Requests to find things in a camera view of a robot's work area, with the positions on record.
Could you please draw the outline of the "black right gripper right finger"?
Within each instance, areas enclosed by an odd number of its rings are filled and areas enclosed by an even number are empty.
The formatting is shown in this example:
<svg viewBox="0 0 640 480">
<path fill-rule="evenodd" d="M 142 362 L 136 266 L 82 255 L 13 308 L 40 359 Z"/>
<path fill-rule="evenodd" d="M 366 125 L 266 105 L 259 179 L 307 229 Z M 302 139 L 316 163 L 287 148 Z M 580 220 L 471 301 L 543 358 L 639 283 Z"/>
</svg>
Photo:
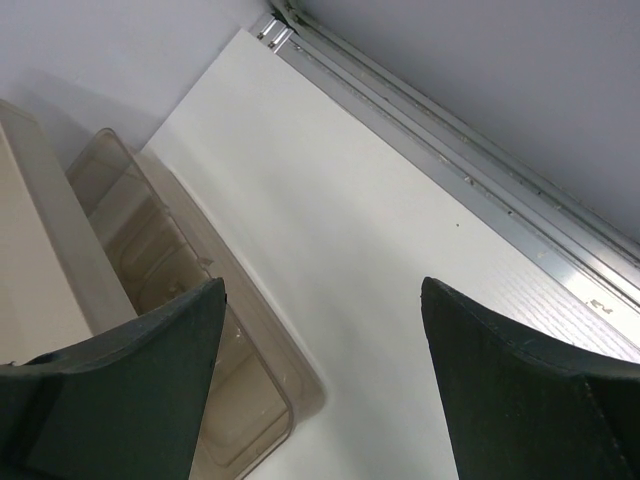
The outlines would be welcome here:
<svg viewBox="0 0 640 480">
<path fill-rule="evenodd" d="M 461 479 L 636 479 L 639 366 L 427 277 L 421 312 Z"/>
</svg>

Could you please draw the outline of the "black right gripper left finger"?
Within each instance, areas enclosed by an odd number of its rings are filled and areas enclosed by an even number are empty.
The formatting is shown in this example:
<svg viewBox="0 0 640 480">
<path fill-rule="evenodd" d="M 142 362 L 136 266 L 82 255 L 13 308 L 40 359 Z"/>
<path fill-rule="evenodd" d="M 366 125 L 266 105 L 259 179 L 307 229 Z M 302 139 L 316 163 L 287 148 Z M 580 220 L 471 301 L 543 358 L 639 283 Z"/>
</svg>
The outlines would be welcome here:
<svg viewBox="0 0 640 480">
<path fill-rule="evenodd" d="M 1 368 L 5 479 L 189 477 L 224 326 L 222 279 Z"/>
</svg>

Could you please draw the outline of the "translucent brown plastic toolbox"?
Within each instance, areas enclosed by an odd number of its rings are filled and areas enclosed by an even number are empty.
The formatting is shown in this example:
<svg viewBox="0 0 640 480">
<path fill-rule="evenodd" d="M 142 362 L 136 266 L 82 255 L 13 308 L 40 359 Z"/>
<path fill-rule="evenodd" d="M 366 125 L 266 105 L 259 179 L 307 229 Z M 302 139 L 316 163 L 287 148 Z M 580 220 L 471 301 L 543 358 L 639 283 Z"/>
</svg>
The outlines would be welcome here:
<svg viewBox="0 0 640 480">
<path fill-rule="evenodd" d="M 174 175 L 100 130 L 64 172 L 30 114 L 1 106 L 1 176 L 20 179 L 81 319 L 67 337 L 111 329 L 211 278 L 224 328 L 195 450 L 195 479 L 242 479 L 323 405 L 321 383 L 222 237 Z"/>
</svg>

